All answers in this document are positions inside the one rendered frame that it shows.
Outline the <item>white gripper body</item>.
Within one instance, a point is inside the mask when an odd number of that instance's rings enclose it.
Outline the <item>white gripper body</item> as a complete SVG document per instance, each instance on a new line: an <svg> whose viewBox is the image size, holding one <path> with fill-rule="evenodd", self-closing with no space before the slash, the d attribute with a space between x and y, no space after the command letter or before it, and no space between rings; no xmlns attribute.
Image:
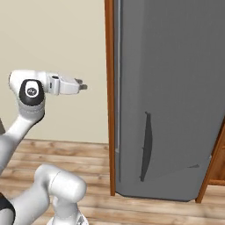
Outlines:
<svg viewBox="0 0 225 225"><path fill-rule="evenodd" d="M65 95L77 94L80 84L75 78L69 76L59 76L60 78L60 93Z"/></svg>

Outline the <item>grey fridge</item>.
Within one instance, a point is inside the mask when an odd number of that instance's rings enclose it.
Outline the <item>grey fridge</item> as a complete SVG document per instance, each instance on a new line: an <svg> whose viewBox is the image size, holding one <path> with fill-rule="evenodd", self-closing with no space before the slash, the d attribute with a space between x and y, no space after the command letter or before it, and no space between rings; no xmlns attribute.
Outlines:
<svg viewBox="0 0 225 225"><path fill-rule="evenodd" d="M225 0L115 0L114 16L116 191L193 200L225 116Z"/></svg>

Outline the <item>brown wooden fridge surround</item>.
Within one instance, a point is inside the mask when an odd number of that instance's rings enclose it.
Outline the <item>brown wooden fridge surround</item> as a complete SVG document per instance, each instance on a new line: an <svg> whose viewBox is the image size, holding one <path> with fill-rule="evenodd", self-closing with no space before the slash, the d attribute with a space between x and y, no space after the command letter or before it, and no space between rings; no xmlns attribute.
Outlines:
<svg viewBox="0 0 225 225"><path fill-rule="evenodd" d="M105 53L106 53L106 77L107 77L107 109L108 109L108 140L109 140L109 166L110 166L110 195L115 195L115 110L114 110L114 0L105 2ZM204 180L201 183L196 203L201 203L211 174L214 172L217 156L223 147L225 140L225 116L217 135L211 161L207 167Z"/></svg>

